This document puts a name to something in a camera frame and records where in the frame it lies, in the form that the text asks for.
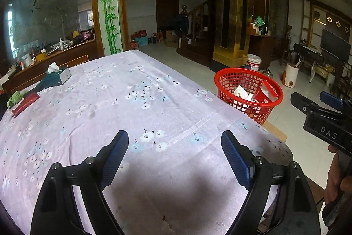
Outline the person's right hand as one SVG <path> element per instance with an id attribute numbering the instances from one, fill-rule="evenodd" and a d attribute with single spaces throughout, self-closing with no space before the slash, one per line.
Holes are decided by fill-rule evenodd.
<path id="1" fill-rule="evenodd" d="M 340 190 L 344 193 L 351 193 L 352 191 L 351 176 L 343 177 L 339 165 L 338 149 L 329 145 L 328 150 L 334 154 L 334 158 L 328 172 L 328 179 L 324 190 L 324 202 L 326 205 L 337 199 Z"/>

